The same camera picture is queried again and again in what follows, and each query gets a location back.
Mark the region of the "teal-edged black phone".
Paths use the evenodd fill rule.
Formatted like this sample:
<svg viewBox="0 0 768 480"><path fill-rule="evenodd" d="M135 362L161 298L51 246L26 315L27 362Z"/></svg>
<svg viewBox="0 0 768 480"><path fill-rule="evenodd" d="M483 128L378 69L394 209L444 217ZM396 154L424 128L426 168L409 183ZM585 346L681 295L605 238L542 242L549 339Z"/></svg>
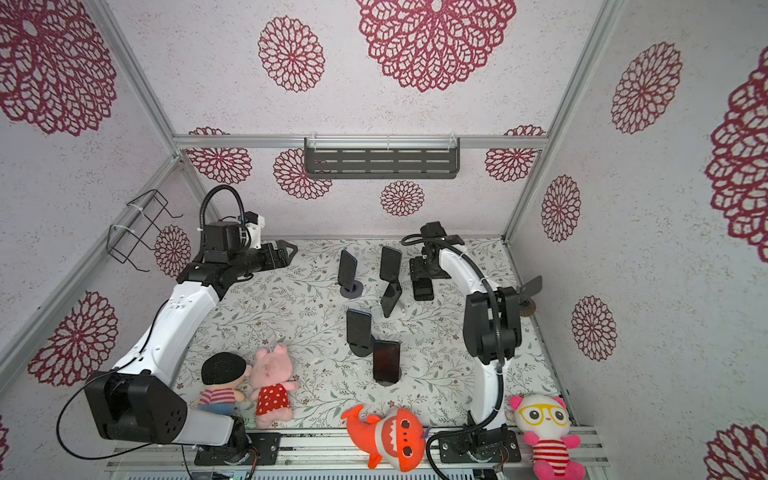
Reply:
<svg viewBox="0 0 768 480"><path fill-rule="evenodd" d="M379 277L389 283L398 283L402 261L402 252L383 246L381 250Z"/></svg>

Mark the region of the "blue-edged black phone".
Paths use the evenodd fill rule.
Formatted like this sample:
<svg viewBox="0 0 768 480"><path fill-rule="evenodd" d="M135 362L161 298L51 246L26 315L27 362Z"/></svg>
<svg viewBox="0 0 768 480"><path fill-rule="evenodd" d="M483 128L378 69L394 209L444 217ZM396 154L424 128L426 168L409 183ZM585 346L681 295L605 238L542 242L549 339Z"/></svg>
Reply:
<svg viewBox="0 0 768 480"><path fill-rule="evenodd" d="M338 284L348 286L352 281L356 280L357 259L349 253L346 249L343 249L340 254L339 267L337 274Z"/></svg>

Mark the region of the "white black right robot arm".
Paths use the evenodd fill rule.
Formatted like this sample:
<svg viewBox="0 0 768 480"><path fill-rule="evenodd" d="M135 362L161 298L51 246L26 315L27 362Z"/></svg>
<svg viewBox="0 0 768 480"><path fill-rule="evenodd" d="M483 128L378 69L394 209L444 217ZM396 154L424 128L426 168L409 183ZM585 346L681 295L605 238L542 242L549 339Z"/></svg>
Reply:
<svg viewBox="0 0 768 480"><path fill-rule="evenodd" d="M522 342L519 295L513 287L492 281L472 259L464 241L449 235L438 222L403 237L403 246L419 245L421 254L409 260L413 296L434 299L432 282L451 280L465 296L462 338L475 359L475 387L469 409L471 431L496 430L505 423L501 413L504 378Z"/></svg>

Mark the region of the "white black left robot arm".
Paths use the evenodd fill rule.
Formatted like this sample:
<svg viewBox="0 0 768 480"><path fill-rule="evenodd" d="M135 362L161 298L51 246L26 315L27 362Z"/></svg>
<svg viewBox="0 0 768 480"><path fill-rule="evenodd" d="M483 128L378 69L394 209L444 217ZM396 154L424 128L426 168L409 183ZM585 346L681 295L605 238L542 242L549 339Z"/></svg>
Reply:
<svg viewBox="0 0 768 480"><path fill-rule="evenodd" d="M104 439L212 447L245 439L232 416L189 407L171 384L198 327L227 291L251 274L290 266L298 248L284 240L262 242L256 222L205 224L201 234L199 253L146 333L115 367L95 372L85 385Z"/></svg>

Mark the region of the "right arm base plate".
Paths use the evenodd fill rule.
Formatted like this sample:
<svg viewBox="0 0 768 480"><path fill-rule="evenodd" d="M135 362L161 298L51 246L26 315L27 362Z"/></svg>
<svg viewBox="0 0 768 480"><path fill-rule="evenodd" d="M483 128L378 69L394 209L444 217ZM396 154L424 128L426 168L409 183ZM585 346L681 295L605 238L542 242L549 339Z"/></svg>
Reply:
<svg viewBox="0 0 768 480"><path fill-rule="evenodd" d="M478 430L438 441L442 463L519 463L521 450L516 434L507 425Z"/></svg>

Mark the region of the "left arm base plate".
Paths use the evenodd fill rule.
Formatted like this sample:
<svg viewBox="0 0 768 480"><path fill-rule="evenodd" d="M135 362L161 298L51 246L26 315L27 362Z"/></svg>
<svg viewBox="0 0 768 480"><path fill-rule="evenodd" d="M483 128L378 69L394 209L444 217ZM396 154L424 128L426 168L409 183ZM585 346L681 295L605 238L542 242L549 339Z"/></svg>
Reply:
<svg viewBox="0 0 768 480"><path fill-rule="evenodd" d="M274 432L248 432L225 446L198 448L195 466L266 465L277 462L282 435Z"/></svg>

